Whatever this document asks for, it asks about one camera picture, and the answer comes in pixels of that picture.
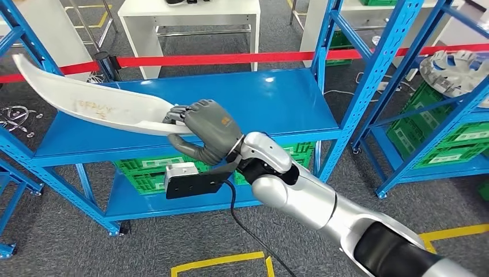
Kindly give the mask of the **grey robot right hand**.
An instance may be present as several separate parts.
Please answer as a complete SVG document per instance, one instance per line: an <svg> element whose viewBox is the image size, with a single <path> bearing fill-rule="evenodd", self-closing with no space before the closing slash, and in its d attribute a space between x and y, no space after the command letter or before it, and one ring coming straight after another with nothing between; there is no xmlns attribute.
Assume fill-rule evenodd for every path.
<svg viewBox="0 0 489 277"><path fill-rule="evenodd" d="M189 143L178 134L169 134L169 142L179 152L211 166L227 157L243 136L230 114L212 99L201 99L189 106L174 106L163 119L163 123L178 121L183 122L204 145Z"/></svg>

